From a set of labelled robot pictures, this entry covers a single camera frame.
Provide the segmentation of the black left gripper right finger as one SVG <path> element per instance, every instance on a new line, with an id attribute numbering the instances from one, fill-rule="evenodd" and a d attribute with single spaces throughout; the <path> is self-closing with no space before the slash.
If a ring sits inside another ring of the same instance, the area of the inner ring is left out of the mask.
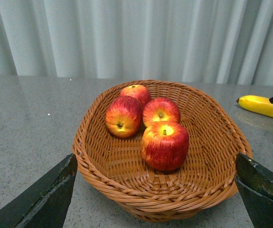
<path id="1" fill-rule="evenodd" d="M 242 153 L 235 167 L 235 183 L 253 226 L 273 228 L 273 172 Z"/>

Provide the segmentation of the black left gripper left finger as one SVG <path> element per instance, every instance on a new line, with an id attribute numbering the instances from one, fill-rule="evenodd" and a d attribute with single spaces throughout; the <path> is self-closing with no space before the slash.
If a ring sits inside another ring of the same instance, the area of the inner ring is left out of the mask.
<path id="1" fill-rule="evenodd" d="M 61 228 L 71 203 L 77 172 L 74 154 L 0 209 L 0 228 Z"/>

